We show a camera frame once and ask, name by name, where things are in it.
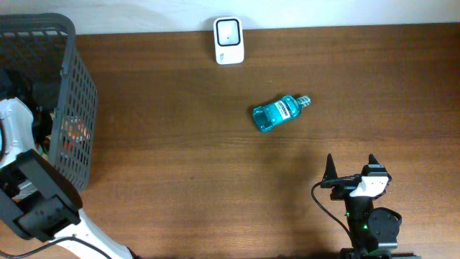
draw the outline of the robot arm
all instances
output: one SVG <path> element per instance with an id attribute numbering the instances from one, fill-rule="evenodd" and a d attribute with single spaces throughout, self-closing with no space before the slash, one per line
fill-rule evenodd
<path id="1" fill-rule="evenodd" d="M 140 258 L 92 223 L 77 190 L 37 153 L 25 104 L 0 101 L 0 119 L 0 218 L 9 228 L 26 240 L 59 242 L 79 258 Z M 24 195 L 25 186 L 34 192 Z"/>
<path id="2" fill-rule="evenodd" d="M 391 180 L 385 167 L 372 154 L 360 174 L 339 178 L 332 156 L 328 155 L 321 188 L 332 188 L 331 200 L 345 201 L 349 235 L 353 245 L 353 249 L 341 251 L 341 258 L 392 258 L 391 252 L 397 248 L 396 237 L 403 218 L 391 209 L 374 209 L 372 203 L 385 194 Z M 416 256 L 403 258 L 420 259 Z"/>

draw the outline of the wire basket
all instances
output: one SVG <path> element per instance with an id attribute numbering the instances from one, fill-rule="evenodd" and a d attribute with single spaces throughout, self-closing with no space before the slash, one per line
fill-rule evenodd
<path id="1" fill-rule="evenodd" d="M 47 160 L 83 191 L 89 180 L 98 96 L 75 47 L 73 23 L 61 14 L 0 16 L 0 69 L 31 81 L 36 98 L 53 110 Z M 7 78 L 0 75 L 0 85 L 6 84 Z M 32 184 L 24 183 L 20 196 L 33 191 Z"/>

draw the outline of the wood grain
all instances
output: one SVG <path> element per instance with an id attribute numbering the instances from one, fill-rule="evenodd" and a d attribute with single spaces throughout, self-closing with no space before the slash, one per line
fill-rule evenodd
<path id="1" fill-rule="evenodd" d="M 98 87 L 89 217 L 144 258 L 338 252 L 344 231 L 312 201 L 374 153 L 393 177 L 375 202 L 403 216 L 398 252 L 460 254 L 460 25 L 248 30 L 220 66 L 212 32 L 79 36 Z M 300 118 L 259 132 L 250 111 L 306 94 Z M 344 204 L 318 197 L 334 214 Z M 5 225 L 1 249 L 39 245 Z M 54 247 L 36 258 L 74 258 Z"/>

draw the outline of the white wall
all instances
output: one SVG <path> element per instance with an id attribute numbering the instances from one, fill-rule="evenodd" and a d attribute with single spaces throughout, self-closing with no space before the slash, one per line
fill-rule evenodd
<path id="1" fill-rule="evenodd" d="M 244 29 L 459 22 L 459 0 L 0 0 L 1 14 L 57 12 L 78 34 L 211 30 L 236 15 Z"/>

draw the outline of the mouthwash bottle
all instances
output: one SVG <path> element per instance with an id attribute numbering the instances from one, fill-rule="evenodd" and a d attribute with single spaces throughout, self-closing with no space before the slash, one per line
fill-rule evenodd
<path id="1" fill-rule="evenodd" d="M 269 132 L 273 127 L 299 117 L 302 109 L 310 103 L 311 100 L 308 96 L 295 99 L 288 95 L 272 104 L 257 107 L 252 112 L 252 116 L 259 130 Z"/>

